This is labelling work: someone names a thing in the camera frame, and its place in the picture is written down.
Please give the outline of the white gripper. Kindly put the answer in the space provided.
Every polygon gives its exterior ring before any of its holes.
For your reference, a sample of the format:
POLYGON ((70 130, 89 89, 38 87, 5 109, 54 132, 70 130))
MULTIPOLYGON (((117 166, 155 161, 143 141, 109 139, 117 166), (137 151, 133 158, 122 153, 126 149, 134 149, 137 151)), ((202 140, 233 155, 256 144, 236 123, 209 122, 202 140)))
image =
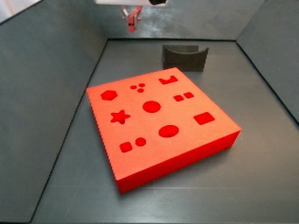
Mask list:
POLYGON ((122 11, 125 20, 129 19, 127 7, 125 5, 137 5, 133 12, 134 21, 138 21, 142 19, 139 15, 142 13, 143 6, 166 6, 169 2, 169 0, 94 0, 94 1, 97 4, 123 5, 121 7, 121 11, 122 11))

